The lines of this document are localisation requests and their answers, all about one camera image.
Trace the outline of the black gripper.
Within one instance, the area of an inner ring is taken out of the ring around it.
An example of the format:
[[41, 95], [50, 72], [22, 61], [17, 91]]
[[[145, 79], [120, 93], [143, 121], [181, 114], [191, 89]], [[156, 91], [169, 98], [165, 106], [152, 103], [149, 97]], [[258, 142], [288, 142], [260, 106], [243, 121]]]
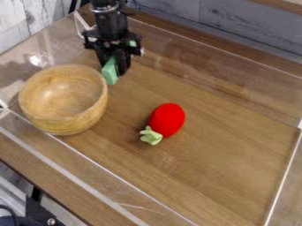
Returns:
[[131, 55], [141, 56], [141, 36], [127, 31], [117, 38], [105, 38], [97, 33], [97, 30], [84, 30], [84, 46], [86, 49], [96, 50], [96, 57], [101, 66], [105, 65], [111, 57], [111, 50], [115, 51], [113, 57], [116, 60], [117, 73], [123, 76], [131, 65]]

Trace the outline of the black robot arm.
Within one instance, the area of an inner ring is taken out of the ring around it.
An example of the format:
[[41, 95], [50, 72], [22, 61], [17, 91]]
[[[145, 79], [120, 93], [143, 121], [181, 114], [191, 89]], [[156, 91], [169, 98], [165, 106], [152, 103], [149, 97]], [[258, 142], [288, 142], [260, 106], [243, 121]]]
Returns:
[[84, 30], [84, 47], [96, 52], [101, 67], [113, 62], [116, 76], [125, 74], [131, 67], [131, 56], [143, 55], [141, 36], [128, 29], [125, 0], [89, 0], [96, 27]]

